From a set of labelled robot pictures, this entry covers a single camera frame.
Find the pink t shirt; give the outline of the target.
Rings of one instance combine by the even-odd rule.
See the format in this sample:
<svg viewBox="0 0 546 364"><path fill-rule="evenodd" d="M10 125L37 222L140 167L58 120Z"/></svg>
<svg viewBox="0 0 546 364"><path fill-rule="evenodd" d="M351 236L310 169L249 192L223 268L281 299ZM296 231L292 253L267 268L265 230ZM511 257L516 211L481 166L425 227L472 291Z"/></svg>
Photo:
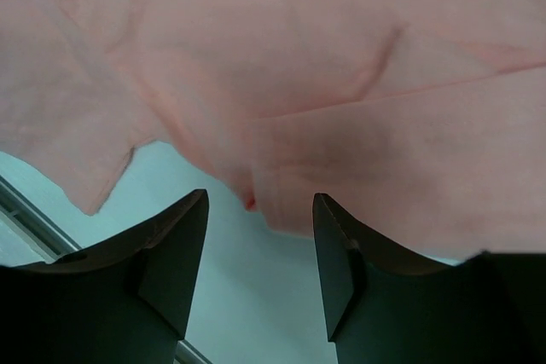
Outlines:
<svg viewBox="0 0 546 364"><path fill-rule="evenodd" d="M1 0L1 149L85 214L150 142L268 225L545 248L545 0Z"/></svg>

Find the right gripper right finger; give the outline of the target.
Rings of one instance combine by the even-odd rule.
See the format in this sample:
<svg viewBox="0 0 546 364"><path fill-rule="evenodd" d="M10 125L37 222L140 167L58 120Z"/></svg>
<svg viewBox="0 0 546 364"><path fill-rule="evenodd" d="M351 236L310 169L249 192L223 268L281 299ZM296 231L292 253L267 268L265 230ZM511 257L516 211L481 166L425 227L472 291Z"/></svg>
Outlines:
<svg viewBox="0 0 546 364"><path fill-rule="evenodd" d="M341 363L542 363L545 257L451 266L359 222L327 194L313 229L328 340Z"/></svg>

